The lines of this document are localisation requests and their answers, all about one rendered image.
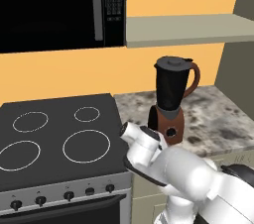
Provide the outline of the grey-brown tall cupboard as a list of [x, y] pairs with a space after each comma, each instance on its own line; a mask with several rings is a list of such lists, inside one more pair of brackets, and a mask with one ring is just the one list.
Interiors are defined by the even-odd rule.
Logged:
[[[233, 13], [254, 23], [254, 0], [236, 0]], [[254, 121], [254, 41], [224, 45], [215, 86]]]

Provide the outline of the beige cupboard door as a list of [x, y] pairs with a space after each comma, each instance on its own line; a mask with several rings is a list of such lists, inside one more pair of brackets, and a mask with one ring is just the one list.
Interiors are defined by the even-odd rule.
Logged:
[[172, 214], [168, 203], [154, 206], [154, 224], [173, 224]]

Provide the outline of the black and steel stove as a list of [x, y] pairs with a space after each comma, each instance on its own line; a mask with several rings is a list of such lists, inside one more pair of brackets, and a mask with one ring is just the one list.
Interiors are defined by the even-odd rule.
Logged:
[[[0, 211], [22, 205], [107, 195], [132, 196], [132, 174], [123, 165], [128, 146], [108, 94], [4, 103], [0, 106]], [[107, 184], [114, 184], [109, 193]], [[94, 188], [93, 195], [85, 190]]]

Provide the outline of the black blender lid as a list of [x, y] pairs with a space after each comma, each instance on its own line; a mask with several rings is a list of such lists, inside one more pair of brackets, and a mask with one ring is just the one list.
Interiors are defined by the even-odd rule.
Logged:
[[178, 56], [162, 56], [157, 60], [155, 68], [165, 69], [169, 71], [182, 71], [190, 69], [191, 63], [191, 58], [182, 58]]

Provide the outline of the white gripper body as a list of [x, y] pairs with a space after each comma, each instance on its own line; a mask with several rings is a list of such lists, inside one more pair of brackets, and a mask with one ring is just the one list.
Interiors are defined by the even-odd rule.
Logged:
[[149, 136], [140, 138], [127, 138], [129, 150], [127, 159], [132, 165], [142, 165], [147, 167], [158, 149], [160, 141]]

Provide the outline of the grey-green wall shelf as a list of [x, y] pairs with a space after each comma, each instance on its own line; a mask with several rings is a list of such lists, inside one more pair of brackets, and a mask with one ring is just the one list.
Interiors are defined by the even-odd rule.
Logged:
[[254, 21], [233, 14], [131, 17], [126, 24], [128, 48], [254, 41]]

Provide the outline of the black oven door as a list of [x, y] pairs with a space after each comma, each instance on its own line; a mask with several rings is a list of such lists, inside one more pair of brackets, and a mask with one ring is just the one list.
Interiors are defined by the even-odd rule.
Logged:
[[77, 210], [63, 215], [25, 215], [15, 218], [0, 218], [0, 224], [131, 224], [130, 212], [130, 199], [126, 195], [120, 204], [103, 209]]

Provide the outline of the brown and black blender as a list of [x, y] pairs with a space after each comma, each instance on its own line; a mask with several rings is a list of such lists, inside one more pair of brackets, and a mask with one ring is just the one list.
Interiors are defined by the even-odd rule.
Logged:
[[200, 70], [192, 62], [190, 69], [169, 71], [156, 68], [156, 104], [150, 108], [148, 127], [160, 132], [168, 145], [183, 140], [185, 118], [182, 100], [198, 86]]

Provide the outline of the beige drawer front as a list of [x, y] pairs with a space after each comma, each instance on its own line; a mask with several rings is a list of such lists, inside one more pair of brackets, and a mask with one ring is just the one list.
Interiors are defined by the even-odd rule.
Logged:
[[212, 156], [211, 159], [219, 168], [232, 164], [246, 165], [254, 168], [254, 150]]
[[132, 197], [134, 199], [140, 199], [150, 196], [162, 196], [163, 198], [165, 198], [165, 195], [162, 193], [162, 191], [157, 185], [151, 183], [145, 178], [139, 176], [138, 174], [133, 175], [132, 186]]

